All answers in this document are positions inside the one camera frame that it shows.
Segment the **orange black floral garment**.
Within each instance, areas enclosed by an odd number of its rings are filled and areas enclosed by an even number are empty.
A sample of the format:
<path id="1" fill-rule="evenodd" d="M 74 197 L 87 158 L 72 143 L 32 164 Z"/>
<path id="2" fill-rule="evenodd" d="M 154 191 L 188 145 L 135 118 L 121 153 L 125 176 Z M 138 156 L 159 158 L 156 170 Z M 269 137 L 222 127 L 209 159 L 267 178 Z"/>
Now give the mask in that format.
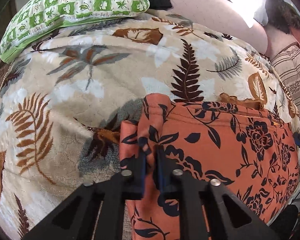
<path id="1" fill-rule="evenodd" d="M 120 164 L 146 154 L 144 198 L 129 200 L 132 239 L 178 239 L 179 205 L 164 200 L 155 184 L 155 154 L 162 150 L 177 168 L 197 180 L 218 179 L 265 223 L 290 199 L 300 180 L 292 126 L 266 109 L 245 103 L 143 99 L 138 120 L 120 129 Z"/>

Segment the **striped beige floral cushion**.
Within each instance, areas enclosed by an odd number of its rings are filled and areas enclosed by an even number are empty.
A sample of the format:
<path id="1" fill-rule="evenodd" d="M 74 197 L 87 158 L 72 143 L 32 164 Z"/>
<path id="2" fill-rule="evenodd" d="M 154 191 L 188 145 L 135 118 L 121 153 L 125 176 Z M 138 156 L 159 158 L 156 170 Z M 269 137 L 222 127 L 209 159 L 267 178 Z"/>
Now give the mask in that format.
<path id="1" fill-rule="evenodd" d="M 292 44 L 271 61 L 284 86 L 299 110 L 300 119 L 300 47 Z"/>

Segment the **beige leaf pattern blanket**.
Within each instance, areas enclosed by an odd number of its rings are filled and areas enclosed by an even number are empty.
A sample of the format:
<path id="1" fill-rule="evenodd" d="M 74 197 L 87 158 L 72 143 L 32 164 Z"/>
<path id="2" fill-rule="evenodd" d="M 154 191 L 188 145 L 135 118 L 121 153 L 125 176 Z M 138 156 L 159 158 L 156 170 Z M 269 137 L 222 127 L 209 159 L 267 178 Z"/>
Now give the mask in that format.
<path id="1" fill-rule="evenodd" d="M 245 103 L 300 130 L 299 110 L 250 44 L 179 17 L 55 30 L 0 70 L 0 230 L 24 236 L 85 181 L 120 164 L 120 129 L 143 99 Z"/>

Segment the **pink sofa backrest cushion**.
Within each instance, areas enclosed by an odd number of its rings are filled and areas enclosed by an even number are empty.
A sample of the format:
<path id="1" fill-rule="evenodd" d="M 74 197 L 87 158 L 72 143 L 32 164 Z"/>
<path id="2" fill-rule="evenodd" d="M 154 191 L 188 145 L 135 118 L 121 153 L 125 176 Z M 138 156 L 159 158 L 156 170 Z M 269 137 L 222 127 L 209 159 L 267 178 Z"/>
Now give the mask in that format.
<path id="1" fill-rule="evenodd" d="M 178 14 L 212 30 L 239 38 L 265 54 L 268 38 L 255 19 L 244 19 L 227 0 L 170 0 L 170 14 Z"/>

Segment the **green white patterned pillow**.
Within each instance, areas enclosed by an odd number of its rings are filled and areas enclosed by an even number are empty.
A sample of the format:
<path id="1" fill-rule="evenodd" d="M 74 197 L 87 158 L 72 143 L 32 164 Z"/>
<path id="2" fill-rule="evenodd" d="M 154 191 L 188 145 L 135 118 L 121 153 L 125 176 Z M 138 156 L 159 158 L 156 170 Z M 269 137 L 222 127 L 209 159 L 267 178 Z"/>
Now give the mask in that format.
<path id="1" fill-rule="evenodd" d="M 149 0 L 29 0 L 6 28 L 0 59 L 12 62 L 29 44 L 58 28 L 135 17 L 149 6 Z"/>

